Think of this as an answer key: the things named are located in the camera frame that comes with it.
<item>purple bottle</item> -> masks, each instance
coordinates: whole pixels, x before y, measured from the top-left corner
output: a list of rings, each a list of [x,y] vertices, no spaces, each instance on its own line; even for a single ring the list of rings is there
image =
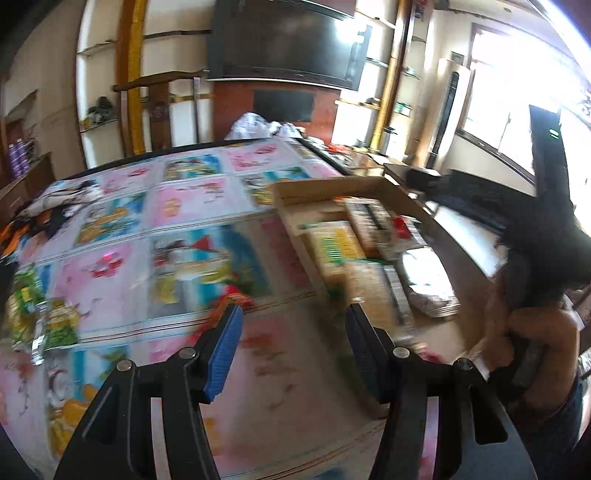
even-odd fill
[[[18,161],[17,148],[14,144],[8,146],[8,159],[10,160],[10,169],[12,170],[12,177],[14,180],[22,175],[21,165]]]
[[[21,174],[24,175],[29,171],[29,160],[27,158],[27,147],[25,146],[25,142],[22,141],[22,138],[17,140],[17,154],[18,164],[21,167]]]

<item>cardboard box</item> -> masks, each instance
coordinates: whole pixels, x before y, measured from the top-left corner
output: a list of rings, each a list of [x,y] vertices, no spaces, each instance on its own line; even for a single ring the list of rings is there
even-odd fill
[[[462,304],[451,322],[431,320],[417,310],[417,340],[428,343],[447,361],[472,348],[483,335],[483,313],[489,281],[466,252],[432,217],[430,210],[410,198],[401,186],[385,177],[339,177],[321,180],[282,181],[273,185],[274,205],[304,269],[328,309],[330,297],[313,261],[306,230],[300,225],[346,220],[335,197],[356,196],[378,199],[387,210],[409,215],[423,223],[430,245],[437,252]]]

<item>person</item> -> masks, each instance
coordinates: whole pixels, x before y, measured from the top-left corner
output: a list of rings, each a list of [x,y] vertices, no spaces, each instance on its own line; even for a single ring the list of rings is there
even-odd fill
[[[481,357],[490,371],[507,367],[514,355],[509,332],[545,346],[531,386],[507,411],[538,478],[564,478],[562,471],[579,439],[582,416],[583,384],[577,372],[580,319],[562,304],[510,312],[504,292],[501,271],[486,305]]]

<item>patterned tablecloth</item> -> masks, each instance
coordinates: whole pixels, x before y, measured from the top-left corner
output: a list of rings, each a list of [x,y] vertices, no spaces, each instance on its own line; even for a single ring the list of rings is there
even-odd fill
[[[383,422],[358,406],[319,340],[314,292],[267,188],[337,175],[297,142],[272,139],[90,176],[106,197],[48,243],[30,242],[20,258],[21,268],[35,265],[47,296],[80,313],[79,343],[48,351],[40,367],[0,348],[0,421],[42,478],[53,476],[113,366],[163,361],[193,343],[229,286],[256,307],[245,316],[225,389],[202,407],[220,475],[368,477]],[[158,477],[170,478],[156,399],[152,419]]]

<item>television screen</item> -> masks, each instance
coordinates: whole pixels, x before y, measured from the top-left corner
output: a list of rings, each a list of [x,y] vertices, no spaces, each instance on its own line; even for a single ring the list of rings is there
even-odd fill
[[[265,78],[357,90],[371,27],[304,1],[217,0],[211,79]]]

